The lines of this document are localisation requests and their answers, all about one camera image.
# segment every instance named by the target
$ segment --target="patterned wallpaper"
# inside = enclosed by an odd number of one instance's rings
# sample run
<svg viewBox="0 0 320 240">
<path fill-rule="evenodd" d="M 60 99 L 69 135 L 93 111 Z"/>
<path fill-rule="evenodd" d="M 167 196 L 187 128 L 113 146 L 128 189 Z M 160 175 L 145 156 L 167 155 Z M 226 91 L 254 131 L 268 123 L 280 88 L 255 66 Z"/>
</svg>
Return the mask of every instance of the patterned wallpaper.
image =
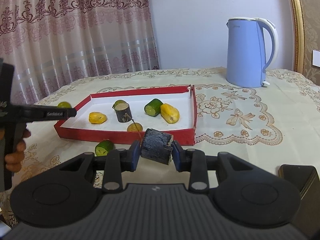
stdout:
<svg viewBox="0 0 320 240">
<path fill-rule="evenodd" d="M 305 26 L 304 76 L 320 85 L 320 68 L 312 65 L 312 50 L 320 50 L 320 0 L 301 0 Z"/>
</svg>

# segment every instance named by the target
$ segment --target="table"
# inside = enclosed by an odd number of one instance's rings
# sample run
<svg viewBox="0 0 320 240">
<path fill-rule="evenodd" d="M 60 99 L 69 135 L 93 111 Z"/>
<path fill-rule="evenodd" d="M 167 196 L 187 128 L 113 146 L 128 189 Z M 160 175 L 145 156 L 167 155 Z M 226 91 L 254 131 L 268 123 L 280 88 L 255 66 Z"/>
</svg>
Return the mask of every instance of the table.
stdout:
<svg viewBox="0 0 320 240">
<path fill-rule="evenodd" d="M 92 93 L 160 86 L 195 85 L 197 127 L 194 148 L 207 155 L 227 151 L 277 174 L 282 164 L 320 168 L 320 89 L 301 74 L 276 69 L 267 73 L 268 87 L 239 88 L 225 80 L 225 68 L 151 70 L 80 79 L 64 86 L 38 104 L 56 106 L 68 101 L 75 106 Z M 83 152 L 94 151 L 95 142 L 61 139 L 55 122 L 28 124 L 32 136 L 22 169 L 13 185 L 46 171 Z M 129 148 L 129 145 L 116 145 Z M 101 186 L 98 172 L 95 186 Z M 124 185 L 133 183 L 185 183 L 188 173 L 140 158 L 134 173 L 123 173 Z M 209 171 L 210 186 L 217 186 Z M 0 195 L 3 215 L 10 226 L 17 223 L 11 211 L 11 190 Z"/>
</svg>

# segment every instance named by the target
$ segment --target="curtain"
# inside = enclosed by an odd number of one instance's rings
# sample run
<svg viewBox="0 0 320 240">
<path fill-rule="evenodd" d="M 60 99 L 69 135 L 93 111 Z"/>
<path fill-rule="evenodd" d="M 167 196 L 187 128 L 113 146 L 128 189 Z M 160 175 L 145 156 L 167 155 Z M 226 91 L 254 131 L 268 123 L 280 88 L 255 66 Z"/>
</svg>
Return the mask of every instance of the curtain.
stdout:
<svg viewBox="0 0 320 240">
<path fill-rule="evenodd" d="M 159 69 L 148 0 L 0 0 L 0 13 L 16 104 L 88 76 Z"/>
</svg>

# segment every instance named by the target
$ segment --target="wall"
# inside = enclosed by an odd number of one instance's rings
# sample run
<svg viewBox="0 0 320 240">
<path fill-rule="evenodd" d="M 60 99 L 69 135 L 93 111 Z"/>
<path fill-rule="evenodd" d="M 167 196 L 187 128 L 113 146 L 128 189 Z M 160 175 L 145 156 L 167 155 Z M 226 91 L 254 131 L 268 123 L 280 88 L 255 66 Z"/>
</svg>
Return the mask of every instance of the wall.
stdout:
<svg viewBox="0 0 320 240">
<path fill-rule="evenodd" d="M 271 68 L 293 69 L 290 0 L 149 0 L 162 69 L 226 66 L 231 17 L 262 17 L 278 30 L 280 50 Z M 267 59 L 271 38 L 265 33 Z"/>
<path fill-rule="evenodd" d="M 301 0 L 306 37 L 305 65 L 306 78 L 320 85 L 320 68 L 312 65 L 312 51 L 320 50 L 320 0 Z"/>
</svg>

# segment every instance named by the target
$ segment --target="white wall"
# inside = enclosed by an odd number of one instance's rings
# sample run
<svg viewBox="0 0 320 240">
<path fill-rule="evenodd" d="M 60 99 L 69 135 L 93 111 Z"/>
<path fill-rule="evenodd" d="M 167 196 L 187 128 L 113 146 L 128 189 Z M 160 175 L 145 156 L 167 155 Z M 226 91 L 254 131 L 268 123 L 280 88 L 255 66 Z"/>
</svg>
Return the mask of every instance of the white wall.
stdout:
<svg viewBox="0 0 320 240">
<path fill-rule="evenodd" d="M 231 17 L 262 17 L 278 30 L 280 49 L 271 68 L 293 68 L 290 0 L 149 0 L 162 69 L 227 65 Z M 265 32 L 267 60 L 271 38 Z"/>
</svg>

